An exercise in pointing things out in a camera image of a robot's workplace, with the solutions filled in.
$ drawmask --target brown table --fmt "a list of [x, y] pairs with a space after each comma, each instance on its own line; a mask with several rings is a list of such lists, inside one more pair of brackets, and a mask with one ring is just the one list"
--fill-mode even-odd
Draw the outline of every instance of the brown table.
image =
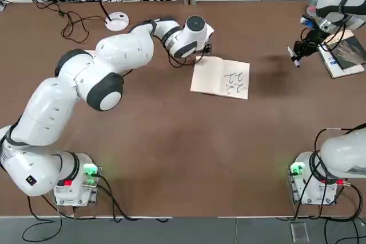
[[[286, 47], [299, 38], [306, 4], [106, 4], [108, 11], [128, 13], [130, 26], [162, 15], [173, 15], [180, 24], [190, 15], [204, 17], [215, 29], [213, 54], [250, 63], [249, 99], [191, 93], [193, 68], [170, 67], [155, 41], [151, 63], [126, 77], [118, 107], [99, 113], [78, 103], [55, 146], [88, 153], [103, 167], [130, 215], [293, 215], [288, 165], [300, 152], [312, 150], [320, 129], [358, 125], [366, 108], [366, 74], [332, 80], [317, 54], [304, 59], [301, 69], [290, 61]], [[97, 3], [61, 7], [83, 17], [102, 15]], [[18, 118], [37, 85], [52, 77], [63, 53], [94, 49], [112, 35], [102, 22], [88, 21], [90, 37], [77, 45], [60, 36], [65, 25], [66, 19], [34, 4], [9, 5], [0, 15], [2, 125]], [[81, 26], [75, 28], [81, 38]], [[366, 44], [365, 32], [356, 34]], [[366, 193], [365, 181], [356, 183]], [[29, 215], [26, 196], [4, 172], [0, 184], [0, 215]], [[353, 203], [341, 197], [324, 214], [353, 212], [357, 199], [352, 190], [345, 193]], [[37, 214], [57, 215], [42, 198], [32, 201]], [[302, 209], [303, 214], [317, 213], [317, 207]], [[90, 214], [112, 214], [104, 194], [96, 207], [79, 210], [79, 215]]]

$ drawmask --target robot end effector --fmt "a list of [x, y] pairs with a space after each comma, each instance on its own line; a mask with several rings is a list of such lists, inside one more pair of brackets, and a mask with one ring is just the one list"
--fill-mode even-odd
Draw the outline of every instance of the robot end effector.
[[316, 15], [303, 15], [300, 19], [310, 30], [305, 38], [301, 33], [301, 41], [295, 42], [293, 50], [288, 47], [291, 60], [300, 67], [300, 59], [315, 53], [330, 35], [335, 36], [342, 28], [343, 32], [358, 29], [365, 21], [365, 0], [317, 0]]

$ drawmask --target white robotic arm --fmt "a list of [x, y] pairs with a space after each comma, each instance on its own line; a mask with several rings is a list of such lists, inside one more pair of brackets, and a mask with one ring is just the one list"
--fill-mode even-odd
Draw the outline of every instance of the white robotic arm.
[[327, 139], [319, 152], [301, 153], [290, 167], [294, 200], [311, 205], [333, 204], [337, 185], [344, 184], [346, 178], [366, 178], [365, 149], [366, 128]]
[[129, 34], [102, 39], [95, 57], [72, 50], [60, 59], [55, 77], [38, 86], [18, 122], [0, 130], [1, 164], [24, 193], [35, 196], [54, 189], [60, 205], [89, 203], [93, 184], [88, 184], [85, 169], [93, 167], [92, 160], [85, 154], [50, 152], [44, 146], [60, 137], [80, 98], [98, 111], [119, 103], [124, 83], [119, 73], [150, 62], [152, 35], [169, 44], [167, 49], [176, 57], [201, 52], [208, 44], [208, 25], [200, 17], [187, 22], [180, 30], [171, 19], [146, 21]]
[[309, 27], [305, 38], [296, 41], [293, 50], [288, 47], [291, 60], [300, 67], [300, 59], [317, 51], [332, 34], [355, 30], [366, 21], [366, 0], [317, 0], [316, 16], [303, 15], [300, 23]]

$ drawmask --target paper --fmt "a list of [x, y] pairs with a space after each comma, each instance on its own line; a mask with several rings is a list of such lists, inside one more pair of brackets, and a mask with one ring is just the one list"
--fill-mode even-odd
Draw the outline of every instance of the paper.
[[223, 97], [248, 99], [250, 64], [203, 57], [194, 66], [190, 90]]

